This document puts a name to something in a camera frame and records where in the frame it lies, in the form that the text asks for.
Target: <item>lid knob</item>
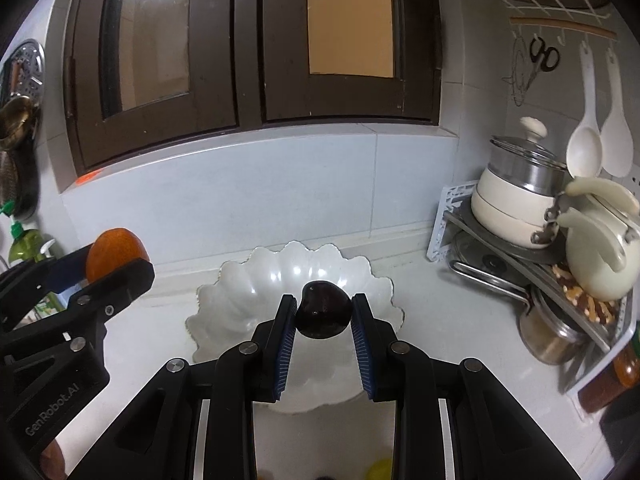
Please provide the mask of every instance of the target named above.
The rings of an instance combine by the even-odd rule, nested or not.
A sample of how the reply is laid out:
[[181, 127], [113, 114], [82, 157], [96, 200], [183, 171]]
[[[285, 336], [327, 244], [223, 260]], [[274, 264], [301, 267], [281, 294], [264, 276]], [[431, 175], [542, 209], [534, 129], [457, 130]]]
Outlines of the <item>lid knob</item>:
[[546, 126], [533, 117], [521, 117], [520, 124], [527, 131], [527, 140], [538, 143], [546, 137]]

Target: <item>scissors handle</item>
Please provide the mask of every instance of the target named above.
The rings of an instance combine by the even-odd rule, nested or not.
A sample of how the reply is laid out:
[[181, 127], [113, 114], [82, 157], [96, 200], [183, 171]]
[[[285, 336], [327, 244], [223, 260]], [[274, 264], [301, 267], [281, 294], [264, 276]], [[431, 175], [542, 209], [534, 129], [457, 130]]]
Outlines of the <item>scissors handle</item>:
[[[534, 46], [539, 43], [540, 47], [534, 52]], [[549, 64], [549, 58], [555, 54], [556, 61], [553, 64]], [[529, 57], [534, 65], [539, 67], [542, 72], [551, 72], [555, 70], [560, 63], [560, 52], [556, 47], [546, 47], [545, 40], [540, 37], [535, 37], [529, 43]]]

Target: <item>scissors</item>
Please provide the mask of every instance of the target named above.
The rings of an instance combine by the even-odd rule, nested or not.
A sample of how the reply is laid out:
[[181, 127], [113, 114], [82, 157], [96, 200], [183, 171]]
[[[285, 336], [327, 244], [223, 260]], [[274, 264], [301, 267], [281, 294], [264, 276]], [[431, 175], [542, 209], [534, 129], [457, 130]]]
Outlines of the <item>scissors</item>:
[[[538, 75], [538, 72], [552, 72], [560, 64], [559, 50], [554, 46], [547, 47], [545, 40], [543, 40], [539, 36], [535, 36], [533, 40], [531, 40], [531, 43], [529, 43], [529, 57], [531, 59], [531, 62], [533, 63], [533, 70], [531, 72], [531, 75], [529, 76], [529, 81], [527, 81], [527, 85], [525, 86], [525, 92], [533, 83], [533, 80]], [[549, 60], [553, 57], [555, 57], [556, 60], [555, 62], [550, 64]]]

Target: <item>bottle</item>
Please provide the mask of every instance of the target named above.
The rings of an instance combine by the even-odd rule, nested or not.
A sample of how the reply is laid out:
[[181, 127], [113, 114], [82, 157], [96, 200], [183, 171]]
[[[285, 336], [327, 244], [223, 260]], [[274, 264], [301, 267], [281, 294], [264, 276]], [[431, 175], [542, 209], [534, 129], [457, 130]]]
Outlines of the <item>bottle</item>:
[[640, 322], [631, 341], [613, 361], [578, 392], [587, 413], [597, 412], [640, 383]]
[[[8, 262], [10, 267], [16, 266], [23, 261], [35, 260], [39, 262], [46, 258], [40, 251], [44, 245], [44, 240], [37, 229], [24, 230], [20, 222], [14, 221], [11, 225], [11, 236], [14, 238], [14, 243], [9, 248]], [[53, 292], [50, 292], [34, 307], [34, 314], [36, 318], [43, 318], [62, 312], [64, 309], [58, 297]]]

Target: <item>window pane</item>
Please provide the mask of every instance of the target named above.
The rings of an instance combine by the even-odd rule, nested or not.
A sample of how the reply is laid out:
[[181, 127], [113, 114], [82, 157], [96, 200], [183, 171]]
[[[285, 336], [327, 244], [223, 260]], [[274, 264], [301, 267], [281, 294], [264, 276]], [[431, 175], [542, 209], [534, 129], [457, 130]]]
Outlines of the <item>window pane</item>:
[[189, 91], [189, 0], [106, 0], [102, 22], [105, 116]]
[[394, 76], [391, 0], [307, 0], [309, 72]]

